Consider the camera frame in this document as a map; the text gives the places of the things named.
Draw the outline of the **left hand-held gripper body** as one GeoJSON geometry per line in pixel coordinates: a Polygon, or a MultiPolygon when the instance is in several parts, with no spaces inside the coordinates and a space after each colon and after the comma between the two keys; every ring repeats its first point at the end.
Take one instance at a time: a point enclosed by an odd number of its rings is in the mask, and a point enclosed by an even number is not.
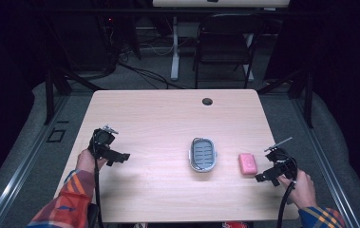
{"type": "Polygon", "coordinates": [[[88,150],[95,159],[116,159],[118,152],[111,150],[117,131],[108,125],[95,129],[89,142],[88,150]]]}

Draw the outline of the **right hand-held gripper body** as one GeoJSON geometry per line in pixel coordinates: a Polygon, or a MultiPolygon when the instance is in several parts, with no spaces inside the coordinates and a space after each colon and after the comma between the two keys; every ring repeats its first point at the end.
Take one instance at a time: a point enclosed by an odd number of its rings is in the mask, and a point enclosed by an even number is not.
{"type": "Polygon", "coordinates": [[[265,150],[266,158],[274,166],[276,177],[284,176],[287,179],[295,179],[297,177],[297,163],[284,149],[280,147],[281,144],[290,141],[292,137],[278,142],[265,150]]]}

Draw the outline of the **person's left hand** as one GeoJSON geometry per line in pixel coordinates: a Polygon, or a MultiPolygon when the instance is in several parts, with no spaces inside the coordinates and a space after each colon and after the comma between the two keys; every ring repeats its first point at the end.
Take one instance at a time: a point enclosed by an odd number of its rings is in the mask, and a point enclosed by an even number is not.
{"type": "Polygon", "coordinates": [[[83,150],[76,162],[76,169],[94,174],[95,170],[100,170],[106,164],[106,159],[96,160],[88,149],[83,150]]]}

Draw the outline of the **person's right hand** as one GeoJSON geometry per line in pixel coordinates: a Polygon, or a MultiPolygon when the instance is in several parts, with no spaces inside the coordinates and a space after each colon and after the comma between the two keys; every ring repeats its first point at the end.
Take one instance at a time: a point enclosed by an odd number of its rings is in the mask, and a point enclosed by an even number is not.
{"type": "Polygon", "coordinates": [[[290,193],[290,198],[298,209],[317,205],[312,178],[305,171],[297,170],[297,179],[294,189],[290,193]]]}

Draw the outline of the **pink soap bar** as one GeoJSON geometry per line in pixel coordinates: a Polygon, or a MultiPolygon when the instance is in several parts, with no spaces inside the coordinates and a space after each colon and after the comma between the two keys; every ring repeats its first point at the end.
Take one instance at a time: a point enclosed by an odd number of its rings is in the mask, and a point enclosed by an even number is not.
{"type": "Polygon", "coordinates": [[[238,155],[238,163],[242,175],[255,175],[257,166],[255,157],[250,153],[241,153],[238,155]]]}

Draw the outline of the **red patterned object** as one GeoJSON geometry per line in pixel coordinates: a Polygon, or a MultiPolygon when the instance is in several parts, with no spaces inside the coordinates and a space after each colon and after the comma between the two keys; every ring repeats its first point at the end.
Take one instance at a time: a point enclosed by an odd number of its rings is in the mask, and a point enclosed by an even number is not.
{"type": "Polygon", "coordinates": [[[221,223],[221,228],[250,228],[246,222],[225,221],[221,223]]]}

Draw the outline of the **grey slotted soap dish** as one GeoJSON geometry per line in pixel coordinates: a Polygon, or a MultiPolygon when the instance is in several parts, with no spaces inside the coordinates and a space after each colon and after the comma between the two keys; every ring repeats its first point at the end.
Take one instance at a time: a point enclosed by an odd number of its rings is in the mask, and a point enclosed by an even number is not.
{"type": "Polygon", "coordinates": [[[193,170],[200,173],[210,172],[217,163],[214,143],[207,138],[195,138],[189,150],[189,162],[193,170]]]}

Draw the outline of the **black metal stand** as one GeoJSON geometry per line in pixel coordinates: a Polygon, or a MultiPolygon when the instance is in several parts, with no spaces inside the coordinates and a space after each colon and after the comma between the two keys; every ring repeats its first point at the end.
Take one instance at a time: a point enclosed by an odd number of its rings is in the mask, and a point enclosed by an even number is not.
{"type": "Polygon", "coordinates": [[[297,99],[301,95],[302,91],[305,91],[303,118],[307,126],[309,128],[313,128],[313,75],[308,70],[299,69],[284,78],[277,79],[271,84],[262,87],[257,91],[257,93],[259,95],[266,94],[288,81],[292,82],[288,90],[288,96],[290,99],[297,99]]]}
{"type": "Polygon", "coordinates": [[[63,96],[68,96],[72,92],[72,88],[67,82],[68,79],[72,79],[92,91],[102,90],[101,87],[92,84],[72,70],[60,66],[50,68],[45,78],[47,104],[45,124],[49,124],[55,115],[54,89],[57,89],[63,96]]]}

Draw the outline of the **white desk with legs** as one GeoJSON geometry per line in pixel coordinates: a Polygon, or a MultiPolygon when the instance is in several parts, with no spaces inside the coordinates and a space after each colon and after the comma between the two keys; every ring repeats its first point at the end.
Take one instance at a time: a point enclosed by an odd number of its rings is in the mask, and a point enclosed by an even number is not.
{"type": "MultiPolygon", "coordinates": [[[[219,9],[252,9],[276,11],[286,9],[291,0],[153,0],[153,6],[165,10],[219,10],[219,9]]],[[[185,22],[177,16],[173,17],[173,58],[171,80],[177,81],[180,72],[179,38],[196,38],[199,23],[185,22]]]]}

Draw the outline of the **black folding chair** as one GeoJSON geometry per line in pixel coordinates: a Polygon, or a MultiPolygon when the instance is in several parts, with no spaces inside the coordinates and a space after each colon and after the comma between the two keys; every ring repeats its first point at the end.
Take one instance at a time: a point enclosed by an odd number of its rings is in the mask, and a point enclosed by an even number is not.
{"type": "Polygon", "coordinates": [[[264,19],[256,14],[218,13],[204,18],[198,27],[193,70],[199,87],[200,65],[247,66],[247,87],[254,62],[257,39],[265,29],[264,19]]]}

